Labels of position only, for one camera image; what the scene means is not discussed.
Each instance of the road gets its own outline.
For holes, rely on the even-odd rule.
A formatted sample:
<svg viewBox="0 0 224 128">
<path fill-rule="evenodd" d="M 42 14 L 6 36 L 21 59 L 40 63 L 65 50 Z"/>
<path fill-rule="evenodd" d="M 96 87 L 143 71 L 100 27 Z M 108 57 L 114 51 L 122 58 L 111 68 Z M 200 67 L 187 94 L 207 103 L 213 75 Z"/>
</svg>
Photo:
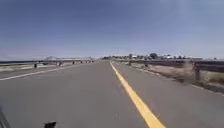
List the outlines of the road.
<svg viewBox="0 0 224 128">
<path fill-rule="evenodd" d="M 224 127 L 224 96 L 113 66 L 165 127 Z M 0 105 L 12 128 L 155 128 L 123 84 L 109 61 L 0 73 Z"/>
</svg>

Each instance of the sky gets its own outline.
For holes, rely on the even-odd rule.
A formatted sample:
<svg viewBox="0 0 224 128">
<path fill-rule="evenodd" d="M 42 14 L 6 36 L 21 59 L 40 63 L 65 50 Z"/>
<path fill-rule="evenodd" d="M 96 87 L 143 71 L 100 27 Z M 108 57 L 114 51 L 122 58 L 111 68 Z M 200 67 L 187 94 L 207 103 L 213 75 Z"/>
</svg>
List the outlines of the sky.
<svg viewBox="0 0 224 128">
<path fill-rule="evenodd" d="M 0 60 L 152 52 L 224 58 L 224 1 L 0 1 Z"/>
</svg>

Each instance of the dry grass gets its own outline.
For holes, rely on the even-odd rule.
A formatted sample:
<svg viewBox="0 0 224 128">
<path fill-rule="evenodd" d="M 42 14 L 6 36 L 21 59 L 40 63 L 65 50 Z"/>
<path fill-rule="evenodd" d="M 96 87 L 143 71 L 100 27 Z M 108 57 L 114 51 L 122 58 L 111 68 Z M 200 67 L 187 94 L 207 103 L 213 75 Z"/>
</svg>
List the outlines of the dry grass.
<svg viewBox="0 0 224 128">
<path fill-rule="evenodd" d="M 138 68 L 145 68 L 149 71 L 161 73 L 165 76 L 173 77 L 181 81 L 195 81 L 193 66 L 191 64 L 185 64 L 183 68 L 154 65 L 149 65 L 146 68 L 143 64 L 132 64 L 132 66 Z M 216 73 L 209 71 L 201 71 L 200 73 L 200 82 L 218 83 L 224 85 L 224 73 Z"/>
</svg>

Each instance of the tree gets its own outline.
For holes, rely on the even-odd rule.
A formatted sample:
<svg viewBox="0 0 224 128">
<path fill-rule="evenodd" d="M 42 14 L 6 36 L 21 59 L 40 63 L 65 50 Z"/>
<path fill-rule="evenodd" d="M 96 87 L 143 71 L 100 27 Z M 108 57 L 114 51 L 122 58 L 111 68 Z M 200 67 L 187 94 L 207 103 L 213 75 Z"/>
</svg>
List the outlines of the tree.
<svg viewBox="0 0 224 128">
<path fill-rule="evenodd" d="M 182 57 L 181 56 L 178 56 L 178 59 L 182 59 Z"/>
<path fill-rule="evenodd" d="M 158 55 L 157 55 L 156 53 L 151 53 L 151 54 L 150 54 L 150 57 L 151 57 L 152 59 L 156 59 L 156 58 L 158 58 Z"/>
</svg>

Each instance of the white edge line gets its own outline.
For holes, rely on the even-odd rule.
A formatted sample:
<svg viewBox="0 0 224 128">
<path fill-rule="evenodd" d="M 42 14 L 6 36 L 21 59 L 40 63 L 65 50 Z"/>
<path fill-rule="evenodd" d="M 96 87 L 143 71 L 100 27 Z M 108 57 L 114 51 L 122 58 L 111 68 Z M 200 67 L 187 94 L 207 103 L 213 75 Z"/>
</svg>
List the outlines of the white edge line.
<svg viewBox="0 0 224 128">
<path fill-rule="evenodd" d="M 18 75 L 18 76 L 11 76 L 11 77 L 6 77 L 6 78 L 1 78 L 0 81 L 20 78 L 20 77 L 24 77 L 24 76 L 31 76 L 31 75 L 41 74 L 41 73 L 47 73 L 47 72 L 52 72 L 52 71 L 57 71 L 57 70 L 62 70 L 62 69 L 67 69 L 67 68 L 73 68 L 73 67 L 77 67 L 77 66 L 81 66 L 81 65 L 75 65 L 75 66 L 69 66 L 69 67 L 64 67 L 64 68 L 57 68 L 57 69 L 33 72 L 33 73 L 22 74 L 22 75 Z"/>
</svg>

